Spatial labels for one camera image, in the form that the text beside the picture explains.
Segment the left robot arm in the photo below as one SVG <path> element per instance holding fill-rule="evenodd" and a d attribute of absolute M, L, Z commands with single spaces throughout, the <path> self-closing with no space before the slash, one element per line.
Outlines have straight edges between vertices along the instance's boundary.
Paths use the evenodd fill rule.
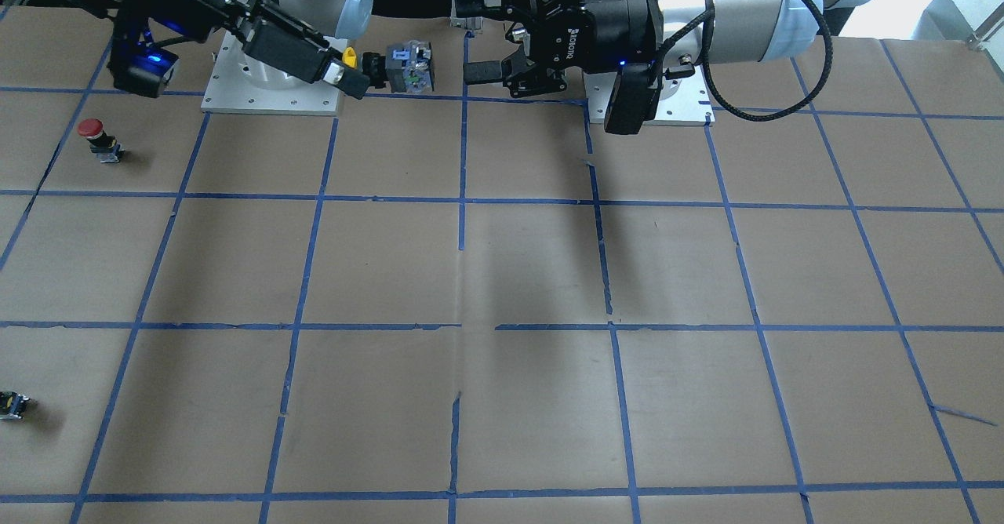
<path fill-rule="evenodd" d="M 454 0 L 463 19 L 507 21 L 517 51 L 464 67 L 468 85 L 513 97 L 556 93 L 566 70 L 613 74 L 792 58 L 813 44 L 814 13 L 871 0 Z"/>

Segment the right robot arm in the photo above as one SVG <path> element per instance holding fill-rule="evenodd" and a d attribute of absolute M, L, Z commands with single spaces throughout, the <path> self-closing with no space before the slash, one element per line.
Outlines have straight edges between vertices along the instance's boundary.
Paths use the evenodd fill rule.
<path fill-rule="evenodd" d="M 373 0 L 73 0 L 98 19 L 112 21 L 107 69 L 118 90 L 155 98 L 178 63 L 167 41 L 155 41 L 150 21 L 203 44 L 220 28 L 240 42 L 247 58 L 305 83 L 323 82 L 363 98 L 369 77 L 331 41 L 361 37 Z"/>

